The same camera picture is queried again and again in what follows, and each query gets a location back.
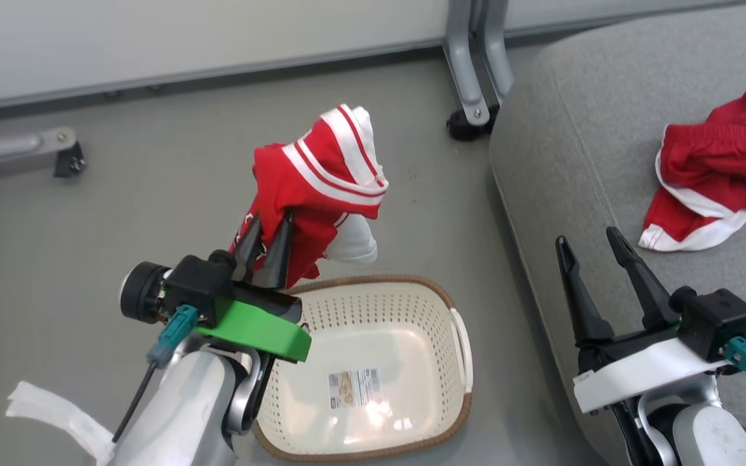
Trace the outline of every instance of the red and white clothing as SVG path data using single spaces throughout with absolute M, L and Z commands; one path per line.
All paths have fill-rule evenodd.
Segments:
M 704 124 L 671 124 L 655 157 L 661 182 L 639 245 L 704 250 L 746 222 L 746 92 Z
M 321 115 L 298 141 L 257 148 L 254 157 L 258 194 L 230 251 L 257 214 L 261 240 L 271 244 L 285 210 L 293 207 L 288 286 L 318 277 L 315 262 L 322 257 L 361 263 L 376 259 L 367 219 L 379 216 L 388 182 L 376 162 L 367 110 L 340 105 Z

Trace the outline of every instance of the gray ottoman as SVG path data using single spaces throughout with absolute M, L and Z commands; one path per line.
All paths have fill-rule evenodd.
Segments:
M 516 245 L 574 403 L 577 350 L 554 256 L 566 235 L 601 314 L 618 334 L 640 329 L 639 304 L 604 229 L 637 248 L 658 188 L 654 159 L 664 126 L 701 123 L 746 91 L 746 6 L 655 17 L 551 45 L 520 76 L 491 140 L 497 186 Z M 746 226 L 716 248 L 640 255 L 671 292 L 728 288 L 746 300 Z M 723 402 L 746 427 L 746 375 L 719 379 Z M 577 420 L 613 465 L 628 464 L 609 412 Z

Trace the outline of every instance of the basket handle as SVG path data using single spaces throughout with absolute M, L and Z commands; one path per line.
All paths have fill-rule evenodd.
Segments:
M 468 339 L 468 331 L 465 330 L 465 322 L 462 316 L 457 312 L 456 307 L 451 307 L 453 323 L 457 330 L 459 338 L 459 351 L 462 354 L 462 365 L 465 366 L 465 393 L 471 393 L 474 385 L 474 361 L 471 356 L 471 340 Z

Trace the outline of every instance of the gray floor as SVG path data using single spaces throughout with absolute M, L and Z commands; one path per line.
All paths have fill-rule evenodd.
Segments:
M 512 51 L 518 70 L 534 50 Z M 53 428 L 6 419 L 9 391 L 30 381 L 115 428 L 157 334 L 120 315 L 122 275 L 141 260 L 174 263 L 228 245 L 254 194 L 252 149 L 298 138 L 343 102 L 370 111 L 390 191 L 372 225 L 377 263 L 323 263 L 322 277 L 432 278 L 473 342 L 464 431 L 389 464 L 601 464 L 518 291 L 486 141 L 445 133 L 456 101 L 444 59 L 282 76 L 0 118 L 0 133 L 71 125 L 89 159 L 71 182 L 47 168 L 0 176 L 0 464 L 92 464 Z M 251 436 L 236 451 L 239 464 L 278 463 Z

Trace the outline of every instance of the green bracket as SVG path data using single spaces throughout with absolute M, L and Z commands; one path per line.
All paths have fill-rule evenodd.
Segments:
M 217 327 L 195 330 L 201 335 L 300 362 L 307 360 L 313 342 L 313 337 L 298 325 L 241 301 L 232 304 Z

